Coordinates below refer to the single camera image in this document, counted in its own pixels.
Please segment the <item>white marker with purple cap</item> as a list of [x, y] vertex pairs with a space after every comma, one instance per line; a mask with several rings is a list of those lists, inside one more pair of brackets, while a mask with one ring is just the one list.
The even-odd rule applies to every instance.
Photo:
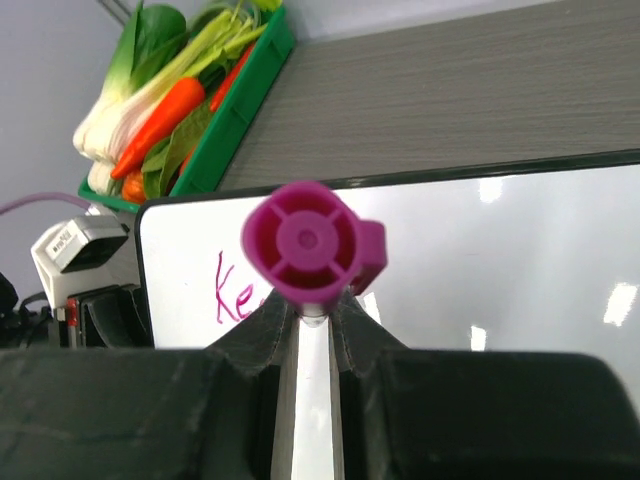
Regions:
[[251, 265], [301, 317], [327, 317], [345, 291], [363, 293], [388, 264], [383, 223], [358, 217], [318, 182], [275, 190], [241, 239]]

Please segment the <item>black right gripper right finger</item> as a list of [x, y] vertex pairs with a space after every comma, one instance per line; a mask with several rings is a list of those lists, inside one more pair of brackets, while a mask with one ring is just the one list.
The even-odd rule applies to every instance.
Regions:
[[339, 479], [635, 479], [639, 420], [602, 360], [412, 349], [351, 294], [329, 317]]

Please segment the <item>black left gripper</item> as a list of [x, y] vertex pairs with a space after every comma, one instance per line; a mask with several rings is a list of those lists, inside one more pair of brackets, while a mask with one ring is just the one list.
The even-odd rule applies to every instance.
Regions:
[[[70, 304], [45, 305], [44, 292], [20, 301], [1, 275], [1, 348], [76, 348], [77, 325]], [[110, 285], [77, 295], [81, 348], [152, 347], [147, 307], [140, 286]]]

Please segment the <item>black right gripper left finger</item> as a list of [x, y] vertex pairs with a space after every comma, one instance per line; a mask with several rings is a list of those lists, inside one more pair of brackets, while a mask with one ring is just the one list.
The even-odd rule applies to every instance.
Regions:
[[297, 320], [278, 293], [211, 346], [5, 350], [5, 479], [287, 479]]

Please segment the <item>white whiteboard with black frame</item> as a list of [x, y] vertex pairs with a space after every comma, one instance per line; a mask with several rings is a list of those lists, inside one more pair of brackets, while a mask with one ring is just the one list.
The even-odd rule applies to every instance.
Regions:
[[[404, 345], [592, 356], [619, 378], [639, 420], [637, 152], [537, 171], [412, 172], [327, 187], [358, 217], [385, 226], [386, 268], [363, 293], [343, 295], [353, 295]], [[277, 293], [246, 258], [241, 239], [247, 217], [275, 190], [156, 200], [140, 211], [136, 241], [157, 348], [209, 347]], [[325, 318], [293, 311], [287, 479], [339, 479], [334, 310]]]

